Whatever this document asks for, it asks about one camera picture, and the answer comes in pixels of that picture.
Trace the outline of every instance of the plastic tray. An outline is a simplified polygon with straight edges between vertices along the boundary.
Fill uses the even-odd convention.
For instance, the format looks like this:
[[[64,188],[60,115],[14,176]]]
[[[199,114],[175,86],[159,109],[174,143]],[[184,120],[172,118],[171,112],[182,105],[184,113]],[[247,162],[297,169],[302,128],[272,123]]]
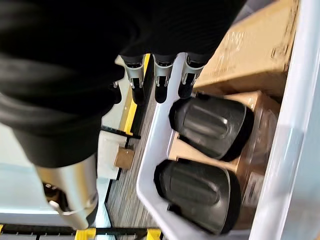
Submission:
[[[157,193],[156,166],[169,155],[168,115],[178,98],[184,56],[176,59],[167,100],[157,104],[137,179],[137,194],[169,240],[314,240],[320,231],[320,1],[301,0],[281,112],[251,232],[209,235],[174,213]]]

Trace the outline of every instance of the floor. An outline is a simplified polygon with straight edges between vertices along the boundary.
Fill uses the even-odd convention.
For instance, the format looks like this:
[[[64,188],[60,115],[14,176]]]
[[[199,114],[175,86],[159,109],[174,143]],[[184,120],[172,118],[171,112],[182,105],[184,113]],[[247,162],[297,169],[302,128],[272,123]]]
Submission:
[[[156,227],[156,223],[138,199],[136,183],[147,137],[155,112],[156,101],[151,95],[147,107],[141,139],[130,142],[134,146],[135,154],[130,170],[122,170],[120,178],[113,181],[107,201],[107,210],[114,227]]]

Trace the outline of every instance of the cardboard box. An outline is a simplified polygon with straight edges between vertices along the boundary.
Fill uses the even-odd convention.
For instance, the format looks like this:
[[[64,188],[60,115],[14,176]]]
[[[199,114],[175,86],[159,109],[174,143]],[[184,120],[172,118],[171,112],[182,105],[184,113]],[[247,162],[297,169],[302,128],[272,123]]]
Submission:
[[[210,158],[180,140],[179,134],[176,133],[169,152],[169,159],[188,159],[235,172],[241,187],[242,207],[234,229],[242,230],[251,227],[255,216],[280,105],[261,91],[227,95],[225,98],[245,104],[255,115],[251,136],[240,156],[230,162]]]
[[[240,10],[239,14],[236,16],[233,24],[236,24],[243,19],[247,18],[251,14],[254,14],[258,10],[264,8],[265,6],[275,2],[275,0],[247,0],[243,8]]]
[[[194,90],[282,97],[296,32],[298,0],[279,0],[232,26]]]

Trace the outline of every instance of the yellow stripe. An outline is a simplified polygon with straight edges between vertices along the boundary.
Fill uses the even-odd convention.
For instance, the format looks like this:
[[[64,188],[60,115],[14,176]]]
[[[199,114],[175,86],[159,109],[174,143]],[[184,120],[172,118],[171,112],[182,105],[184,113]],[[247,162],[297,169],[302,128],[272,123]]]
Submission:
[[[149,59],[150,59],[150,54],[148,53],[144,57],[144,67],[143,67],[144,75],[146,75]],[[129,106],[128,116],[126,118],[125,125],[124,125],[124,131],[128,135],[132,135],[131,127],[132,127],[132,123],[134,122],[136,110],[137,110],[137,104],[135,104],[134,100],[132,99]]]
[[[146,235],[146,240],[160,240],[161,230],[158,228],[149,228]]]
[[[95,237],[96,237],[96,229],[88,228],[86,230],[77,230],[74,240],[89,240],[89,239],[95,239]]]

